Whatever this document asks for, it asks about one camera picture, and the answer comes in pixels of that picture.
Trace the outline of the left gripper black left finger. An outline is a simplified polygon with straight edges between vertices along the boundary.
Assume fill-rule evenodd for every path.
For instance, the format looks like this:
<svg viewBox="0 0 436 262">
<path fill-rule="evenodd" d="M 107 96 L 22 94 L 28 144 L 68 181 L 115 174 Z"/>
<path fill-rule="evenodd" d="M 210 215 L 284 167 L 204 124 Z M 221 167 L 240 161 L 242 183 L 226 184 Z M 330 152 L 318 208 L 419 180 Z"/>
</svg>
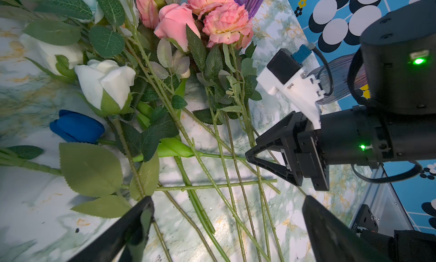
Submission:
<svg viewBox="0 0 436 262">
<path fill-rule="evenodd" d="M 154 204 L 144 197 L 94 242 L 70 259 L 71 262 L 140 262 L 154 221 Z"/>
</svg>

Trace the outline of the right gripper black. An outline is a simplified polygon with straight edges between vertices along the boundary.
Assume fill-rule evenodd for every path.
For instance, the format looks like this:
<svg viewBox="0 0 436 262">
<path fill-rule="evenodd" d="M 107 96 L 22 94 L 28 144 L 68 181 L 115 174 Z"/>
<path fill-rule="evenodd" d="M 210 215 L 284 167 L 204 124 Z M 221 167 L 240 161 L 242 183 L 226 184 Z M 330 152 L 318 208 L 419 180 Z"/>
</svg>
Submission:
<svg viewBox="0 0 436 262">
<path fill-rule="evenodd" d="M 436 116 L 398 115 L 364 106 L 321 116 L 321 128 L 305 129 L 307 118 L 291 112 L 259 136 L 245 153 L 249 163 L 301 186 L 310 178 L 317 191 L 329 190 L 330 165 L 348 164 L 354 174 L 371 184 L 394 183 L 417 176 L 419 160 L 436 157 Z M 264 151 L 282 154 L 284 165 L 258 157 Z M 376 169 L 387 162 L 410 162 L 413 167 L 391 177 L 371 179 L 356 166 Z"/>
</svg>

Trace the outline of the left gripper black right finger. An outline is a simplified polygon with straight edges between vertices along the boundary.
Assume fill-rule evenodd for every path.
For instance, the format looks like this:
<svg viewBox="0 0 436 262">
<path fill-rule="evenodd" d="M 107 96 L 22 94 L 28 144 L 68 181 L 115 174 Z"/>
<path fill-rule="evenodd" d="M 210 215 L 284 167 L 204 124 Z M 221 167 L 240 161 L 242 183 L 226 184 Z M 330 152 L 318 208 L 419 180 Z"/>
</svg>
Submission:
<svg viewBox="0 0 436 262">
<path fill-rule="evenodd" d="M 389 258 L 359 238 L 314 197 L 305 198 L 302 212 L 316 261 L 389 261 Z"/>
</svg>

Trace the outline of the pink ribbed glass vase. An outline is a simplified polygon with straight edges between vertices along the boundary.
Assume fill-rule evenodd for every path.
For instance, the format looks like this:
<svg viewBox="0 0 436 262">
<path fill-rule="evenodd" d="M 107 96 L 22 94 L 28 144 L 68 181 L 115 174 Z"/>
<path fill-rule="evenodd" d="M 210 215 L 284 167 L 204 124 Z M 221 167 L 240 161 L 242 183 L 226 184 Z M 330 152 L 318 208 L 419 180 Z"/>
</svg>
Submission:
<svg viewBox="0 0 436 262">
<path fill-rule="evenodd" d="M 353 57 L 353 54 L 349 54 L 329 62 L 329 68 L 333 77 L 333 93 L 330 96 L 324 96 L 322 100 L 318 100 L 317 103 L 319 105 L 330 104 L 350 95 L 347 85 L 347 76 Z M 310 75 L 314 75 L 318 80 L 320 80 L 322 88 L 327 92 L 329 91 L 330 80 L 325 66 L 321 65 L 317 69 L 312 70 Z M 370 98 L 369 85 L 363 65 L 355 78 L 354 88 L 359 96 L 366 99 Z"/>
</svg>

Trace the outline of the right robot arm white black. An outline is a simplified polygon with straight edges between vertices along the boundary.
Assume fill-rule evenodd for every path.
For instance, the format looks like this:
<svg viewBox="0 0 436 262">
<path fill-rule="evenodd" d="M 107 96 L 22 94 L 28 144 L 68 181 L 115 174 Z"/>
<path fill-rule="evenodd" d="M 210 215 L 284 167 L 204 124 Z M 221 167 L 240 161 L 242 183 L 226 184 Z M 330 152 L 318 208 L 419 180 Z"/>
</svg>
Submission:
<svg viewBox="0 0 436 262">
<path fill-rule="evenodd" d="M 302 62 L 312 49 L 280 49 L 258 76 L 270 95 L 283 93 L 297 107 L 256 139 L 249 163 L 300 186 L 305 178 L 329 190 L 330 165 L 373 169 L 385 162 L 411 162 L 399 175 L 371 179 L 384 184 L 418 175 L 421 160 L 436 157 L 436 0 L 421 0 L 371 23 L 346 68 L 357 101 L 349 110 L 324 115 L 325 91 Z"/>
</svg>

